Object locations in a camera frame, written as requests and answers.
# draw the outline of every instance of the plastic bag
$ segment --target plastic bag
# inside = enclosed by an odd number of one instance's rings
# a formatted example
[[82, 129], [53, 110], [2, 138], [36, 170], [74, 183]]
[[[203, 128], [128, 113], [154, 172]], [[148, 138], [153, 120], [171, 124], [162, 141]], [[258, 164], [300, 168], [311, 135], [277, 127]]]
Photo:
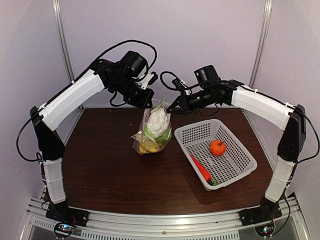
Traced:
[[144, 110], [138, 133], [131, 137], [135, 139], [132, 148], [141, 155], [161, 152], [172, 137], [169, 104], [164, 100], [152, 100], [154, 107]]

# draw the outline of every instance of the cauliflower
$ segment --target cauliflower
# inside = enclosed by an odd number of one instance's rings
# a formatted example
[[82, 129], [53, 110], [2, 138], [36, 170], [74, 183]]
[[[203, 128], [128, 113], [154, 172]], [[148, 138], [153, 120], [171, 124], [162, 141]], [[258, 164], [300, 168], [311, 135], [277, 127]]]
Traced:
[[161, 107], [155, 111], [151, 111], [146, 127], [156, 139], [160, 137], [169, 126], [166, 111]]

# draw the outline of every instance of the white cable tie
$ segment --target white cable tie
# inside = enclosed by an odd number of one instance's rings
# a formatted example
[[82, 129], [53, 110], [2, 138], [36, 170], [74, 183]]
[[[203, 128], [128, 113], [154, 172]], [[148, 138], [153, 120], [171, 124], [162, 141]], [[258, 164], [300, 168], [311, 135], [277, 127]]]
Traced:
[[284, 182], [284, 183], [291, 183], [292, 182], [292, 180], [290, 180], [290, 181], [286, 181], [286, 180], [283, 180], [283, 179], [281, 179], [281, 178], [279, 178], [279, 177], [277, 177], [276, 175], [272, 175], [272, 177], [273, 178], [275, 178], [275, 179], [278, 179], [279, 181], [281, 181], [281, 182]]

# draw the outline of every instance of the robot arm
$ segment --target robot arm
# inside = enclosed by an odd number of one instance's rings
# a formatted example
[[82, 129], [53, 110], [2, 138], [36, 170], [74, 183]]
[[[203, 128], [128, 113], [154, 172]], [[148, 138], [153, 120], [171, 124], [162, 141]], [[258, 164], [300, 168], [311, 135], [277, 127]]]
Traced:
[[154, 92], [147, 88], [158, 76], [145, 73], [139, 74], [146, 67], [147, 61], [137, 52], [128, 51], [118, 62], [105, 59], [95, 60], [82, 76], [72, 81], [48, 102], [39, 108], [33, 107], [30, 115], [41, 154], [42, 176], [47, 186], [52, 205], [46, 216], [57, 221], [68, 221], [75, 216], [76, 224], [85, 226], [87, 212], [68, 207], [63, 186], [62, 158], [65, 145], [58, 136], [56, 129], [60, 123], [83, 102], [93, 95], [107, 89], [111, 93], [121, 93], [125, 103], [138, 108], [151, 108]]
[[[235, 80], [221, 80], [212, 65], [194, 73], [199, 82], [195, 86], [182, 87], [177, 83], [177, 79], [172, 81], [180, 91], [180, 96], [168, 108], [169, 113], [189, 114], [211, 104], [227, 104], [250, 111], [283, 131], [277, 149], [277, 165], [260, 207], [245, 209], [240, 213], [243, 225], [270, 221], [277, 215], [278, 202], [292, 180], [299, 153], [306, 139], [304, 107], [282, 103]], [[187, 94], [189, 89], [196, 86], [200, 86], [202, 90]]]

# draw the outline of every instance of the carrot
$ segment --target carrot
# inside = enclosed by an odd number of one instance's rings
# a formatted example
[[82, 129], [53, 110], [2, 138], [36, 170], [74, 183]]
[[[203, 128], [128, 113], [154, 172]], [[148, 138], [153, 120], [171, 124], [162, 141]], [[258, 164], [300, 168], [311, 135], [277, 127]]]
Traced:
[[193, 162], [195, 163], [196, 167], [199, 169], [200, 173], [202, 174], [202, 176], [204, 177], [204, 179], [209, 182], [211, 180], [211, 175], [210, 173], [207, 171], [207, 169], [205, 169], [196, 159], [194, 156], [190, 155], [190, 157], [192, 158]]

